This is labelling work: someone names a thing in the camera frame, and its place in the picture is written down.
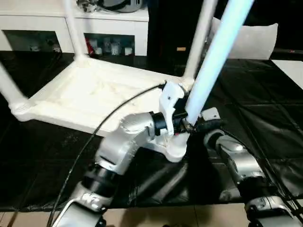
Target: white pole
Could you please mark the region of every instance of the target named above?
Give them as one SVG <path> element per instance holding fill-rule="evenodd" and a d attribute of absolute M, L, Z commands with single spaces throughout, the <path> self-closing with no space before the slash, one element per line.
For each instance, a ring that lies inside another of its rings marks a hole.
<path fill-rule="evenodd" d="M 183 77 L 194 78 L 218 0 L 204 0 Z"/>
<path fill-rule="evenodd" d="M 76 22 L 75 18 L 73 16 L 72 7 L 73 2 L 76 2 L 75 0 L 63 0 L 64 8 L 65 8 L 65 14 L 66 14 L 66 20 L 67 20 L 67 27 L 71 35 L 71 42 L 75 50 L 76 58 L 83 56 L 84 53 L 81 49 L 81 42 L 79 39 L 79 34 L 76 28 Z"/>
<path fill-rule="evenodd" d="M 232 49 L 254 0 L 229 0 L 186 103 L 187 121 L 194 125 Z"/>
<path fill-rule="evenodd" d="M 15 82 L 10 78 L 3 65 L 0 63 L 0 92 L 9 105 L 24 101 L 25 97 L 18 89 Z"/>

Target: light blue tube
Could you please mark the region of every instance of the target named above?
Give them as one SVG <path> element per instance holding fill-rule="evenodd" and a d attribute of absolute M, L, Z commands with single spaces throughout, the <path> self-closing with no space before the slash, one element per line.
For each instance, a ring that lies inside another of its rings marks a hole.
<path fill-rule="evenodd" d="M 194 125 L 232 49 L 254 0 L 229 0 L 186 103 L 187 121 Z"/>

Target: robotic arm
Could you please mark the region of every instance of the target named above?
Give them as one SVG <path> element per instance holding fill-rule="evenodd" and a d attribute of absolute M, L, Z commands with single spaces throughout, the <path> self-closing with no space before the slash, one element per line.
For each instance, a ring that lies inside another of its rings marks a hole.
<path fill-rule="evenodd" d="M 102 140 L 95 164 L 76 186 L 54 227 L 106 226 L 102 214 L 110 205 L 119 179 L 128 169 L 138 148 L 154 139 L 154 125 L 150 113 L 131 114 Z"/>
<path fill-rule="evenodd" d="M 227 165 L 244 200 L 249 227 L 301 226 L 243 144 L 222 130 L 214 130 L 205 136 L 204 145 L 215 150 Z"/>

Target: white cabinet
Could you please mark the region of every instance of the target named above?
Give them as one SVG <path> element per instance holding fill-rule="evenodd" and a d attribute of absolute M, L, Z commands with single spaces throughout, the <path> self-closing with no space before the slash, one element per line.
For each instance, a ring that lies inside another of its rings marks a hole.
<path fill-rule="evenodd" d="M 54 31 L 62 52 L 73 52 L 63 17 L 0 16 L 0 50 L 11 51 L 5 31 Z"/>
<path fill-rule="evenodd" d="M 82 49 L 88 52 L 86 34 L 130 36 L 135 55 L 147 52 L 148 10 L 133 13 L 84 13 L 74 1 L 73 13 Z M 62 0 L 10 0 L 0 3 L 0 50 L 11 51 L 6 30 L 54 31 L 62 52 L 74 52 L 65 20 Z"/>

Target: small container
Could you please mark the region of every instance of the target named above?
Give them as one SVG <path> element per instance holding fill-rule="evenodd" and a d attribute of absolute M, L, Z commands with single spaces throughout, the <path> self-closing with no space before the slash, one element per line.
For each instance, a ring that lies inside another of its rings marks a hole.
<path fill-rule="evenodd" d="M 103 40 L 103 51 L 104 51 L 104 53 L 111 53 L 112 52 L 110 37 L 105 37 L 104 38 L 104 40 Z"/>
<path fill-rule="evenodd" d="M 89 44 L 92 46 L 92 48 L 95 50 L 98 48 L 98 41 L 97 39 L 90 39 Z"/>
<path fill-rule="evenodd" d="M 125 54 L 125 56 L 131 55 L 132 53 L 133 53 L 132 47 L 126 47 L 126 48 L 124 48 L 124 54 Z"/>
<path fill-rule="evenodd" d="M 95 54 L 102 55 L 102 48 L 98 47 L 97 49 L 95 49 Z"/>
<path fill-rule="evenodd" d="M 41 51 L 40 47 L 39 47 L 39 46 L 36 46 L 36 45 L 31 45 L 31 46 L 29 46 L 29 49 L 30 49 L 30 51 L 32 51 L 32 52 L 39 52 L 39 51 Z"/>
<path fill-rule="evenodd" d="M 62 52 L 59 44 L 54 44 L 53 45 L 53 52 L 57 52 L 57 53 L 61 53 Z"/>
<path fill-rule="evenodd" d="M 118 43 L 112 43 L 112 55 L 120 55 L 121 46 Z"/>

